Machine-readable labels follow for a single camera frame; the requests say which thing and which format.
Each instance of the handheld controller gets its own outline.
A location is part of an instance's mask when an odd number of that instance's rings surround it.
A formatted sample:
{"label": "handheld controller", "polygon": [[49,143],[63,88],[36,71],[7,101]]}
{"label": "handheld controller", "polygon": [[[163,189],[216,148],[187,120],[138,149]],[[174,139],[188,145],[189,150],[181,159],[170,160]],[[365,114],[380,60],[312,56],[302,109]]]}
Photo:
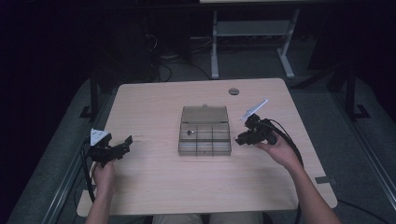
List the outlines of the handheld controller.
{"label": "handheld controller", "polygon": [[260,119],[258,115],[252,114],[247,118],[245,126],[248,130],[240,133],[235,139],[239,146],[244,144],[253,145],[264,140],[267,140],[270,145],[276,143],[276,138],[272,135],[272,130],[275,126],[269,119]]}

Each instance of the table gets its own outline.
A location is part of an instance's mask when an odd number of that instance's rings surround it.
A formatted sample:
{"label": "table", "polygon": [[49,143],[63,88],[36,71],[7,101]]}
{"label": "table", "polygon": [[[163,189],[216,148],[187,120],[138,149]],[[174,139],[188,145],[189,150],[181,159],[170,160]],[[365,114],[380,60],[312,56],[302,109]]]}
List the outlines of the table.
{"label": "table", "polygon": [[[229,89],[240,93],[231,95]],[[289,91],[280,78],[127,84],[119,88],[106,130],[112,145],[131,135],[131,152],[116,162],[116,194],[111,215],[217,213],[296,209],[289,173],[269,155],[232,140],[231,156],[180,157],[180,120],[185,105],[226,105],[230,136],[246,131],[246,109],[269,102],[256,114],[280,122],[301,150],[305,170],[330,207],[337,205]],[[78,214],[91,208],[88,191]]]}

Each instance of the black cable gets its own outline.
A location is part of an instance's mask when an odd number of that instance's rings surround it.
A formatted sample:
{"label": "black cable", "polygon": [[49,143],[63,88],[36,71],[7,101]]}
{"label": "black cable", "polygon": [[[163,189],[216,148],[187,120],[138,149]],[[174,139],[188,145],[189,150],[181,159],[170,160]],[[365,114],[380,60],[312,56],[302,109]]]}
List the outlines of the black cable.
{"label": "black cable", "polygon": [[[165,64],[162,64],[162,63],[160,63],[159,66],[162,66],[162,67],[165,67],[166,69],[168,69],[169,77],[164,82],[169,81],[171,79],[172,75],[173,75],[172,69],[170,67],[166,66]],[[160,72],[158,73],[158,79],[159,79],[160,82],[163,82]]]}
{"label": "black cable", "polygon": [[363,209],[363,208],[360,208],[359,206],[357,206],[357,205],[355,205],[355,204],[353,204],[353,203],[348,203],[348,202],[345,202],[345,201],[340,200],[340,199],[338,199],[337,201],[338,201],[339,203],[344,203],[344,204],[349,205],[349,206],[351,206],[351,207],[353,207],[353,208],[356,208],[356,209],[358,209],[358,210],[361,210],[362,212],[365,212],[365,213],[367,213],[367,214],[369,214],[369,215],[371,215],[371,216],[377,218],[378,220],[382,221],[383,223],[389,224],[384,218],[379,217],[378,215],[376,215],[376,214],[374,214],[374,213],[372,213],[372,212],[369,212],[369,211],[367,211],[367,210],[365,210],[365,209]]}
{"label": "black cable", "polygon": [[200,71],[207,77],[207,79],[209,79],[209,80],[212,79],[212,78],[207,74],[207,72],[206,72],[204,69],[202,69],[201,67],[199,67],[199,66],[197,66],[197,65],[195,65],[195,64],[193,64],[193,63],[173,63],[173,64],[186,64],[186,65],[195,67],[195,68],[197,68],[198,70],[200,70]]}
{"label": "black cable", "polygon": [[93,194],[93,188],[92,188],[92,182],[91,182],[91,178],[90,178],[90,173],[88,171],[87,160],[86,160],[86,157],[84,155],[84,151],[83,150],[80,151],[80,157],[81,157],[82,169],[84,171],[85,180],[87,182],[87,189],[88,189],[88,192],[90,193],[91,201],[94,202],[95,201],[95,195]]}

